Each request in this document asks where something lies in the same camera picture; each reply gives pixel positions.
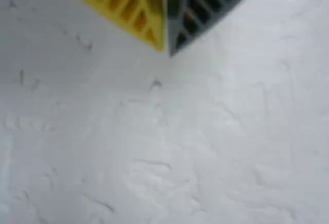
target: gray plastic object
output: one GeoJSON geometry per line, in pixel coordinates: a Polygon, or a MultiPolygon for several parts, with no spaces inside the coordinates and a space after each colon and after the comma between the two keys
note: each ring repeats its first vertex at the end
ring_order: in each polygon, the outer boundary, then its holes
{"type": "Polygon", "coordinates": [[[170,55],[189,45],[241,0],[168,0],[170,55]]]}

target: white surface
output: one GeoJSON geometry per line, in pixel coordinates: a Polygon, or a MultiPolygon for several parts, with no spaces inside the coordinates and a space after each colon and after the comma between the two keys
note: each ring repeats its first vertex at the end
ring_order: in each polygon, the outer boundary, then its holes
{"type": "Polygon", "coordinates": [[[329,222],[329,0],[173,59],[78,0],[0,10],[1,224],[329,222]]]}

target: ribbed plastic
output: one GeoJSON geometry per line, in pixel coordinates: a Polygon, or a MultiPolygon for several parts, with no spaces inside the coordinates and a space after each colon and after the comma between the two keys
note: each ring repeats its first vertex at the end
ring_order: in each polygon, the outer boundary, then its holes
{"type": "Polygon", "coordinates": [[[174,55],[221,20],[241,0],[168,0],[170,54],[174,55]]]}
{"type": "Polygon", "coordinates": [[[162,0],[83,0],[125,31],[158,51],[163,49],[162,0]]]}

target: yellow plastic object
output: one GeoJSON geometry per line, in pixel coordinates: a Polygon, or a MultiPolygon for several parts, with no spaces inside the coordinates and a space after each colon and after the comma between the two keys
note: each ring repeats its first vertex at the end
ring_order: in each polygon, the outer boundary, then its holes
{"type": "Polygon", "coordinates": [[[130,34],[163,49],[162,0],[83,0],[130,34]]]}

